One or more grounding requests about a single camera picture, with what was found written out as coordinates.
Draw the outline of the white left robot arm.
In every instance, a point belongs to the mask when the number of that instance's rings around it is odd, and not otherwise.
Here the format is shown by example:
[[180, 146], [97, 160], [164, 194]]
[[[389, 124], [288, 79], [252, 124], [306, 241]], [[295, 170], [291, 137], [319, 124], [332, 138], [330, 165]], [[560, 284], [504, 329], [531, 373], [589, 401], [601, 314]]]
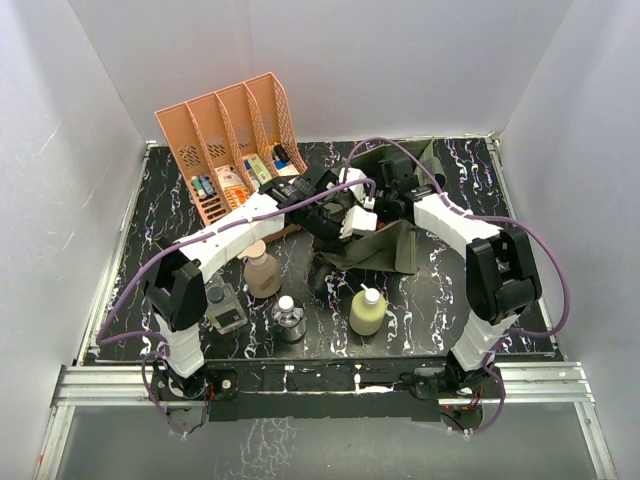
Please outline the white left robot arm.
[[158, 245], [164, 256], [145, 273], [142, 287], [160, 327], [165, 361], [174, 372], [171, 385], [182, 397], [197, 398], [207, 383], [198, 327], [208, 306], [205, 284], [246, 248], [289, 225], [337, 236], [340, 225], [321, 211], [318, 200], [309, 199], [338, 184], [338, 175], [320, 166], [275, 177], [201, 232]]

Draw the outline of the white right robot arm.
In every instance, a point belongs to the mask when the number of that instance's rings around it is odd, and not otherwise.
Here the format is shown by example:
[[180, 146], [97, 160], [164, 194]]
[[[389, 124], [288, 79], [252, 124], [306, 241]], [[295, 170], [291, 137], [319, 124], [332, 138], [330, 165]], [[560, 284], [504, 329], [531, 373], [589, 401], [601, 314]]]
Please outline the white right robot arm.
[[409, 158], [382, 160], [380, 169], [376, 202], [437, 235], [465, 260], [469, 318], [447, 354], [444, 378], [453, 394], [469, 396], [481, 385], [491, 349], [541, 296], [528, 235], [518, 227], [474, 220], [471, 211], [437, 191], [437, 182], [421, 183]]

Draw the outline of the green canvas bag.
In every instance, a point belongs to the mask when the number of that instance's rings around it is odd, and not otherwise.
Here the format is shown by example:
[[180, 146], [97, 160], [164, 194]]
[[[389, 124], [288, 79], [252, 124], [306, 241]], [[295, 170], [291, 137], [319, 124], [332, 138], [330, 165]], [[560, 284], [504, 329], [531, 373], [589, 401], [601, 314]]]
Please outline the green canvas bag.
[[430, 139], [403, 142], [401, 151], [392, 145], [376, 146], [355, 155], [349, 167], [362, 170], [376, 182], [376, 192], [392, 180], [412, 179], [415, 188], [409, 219], [379, 220], [374, 234], [342, 240], [341, 245], [319, 245], [314, 250], [325, 262], [340, 270], [368, 269], [413, 275], [417, 272], [414, 204], [434, 194], [446, 183], [440, 159]]

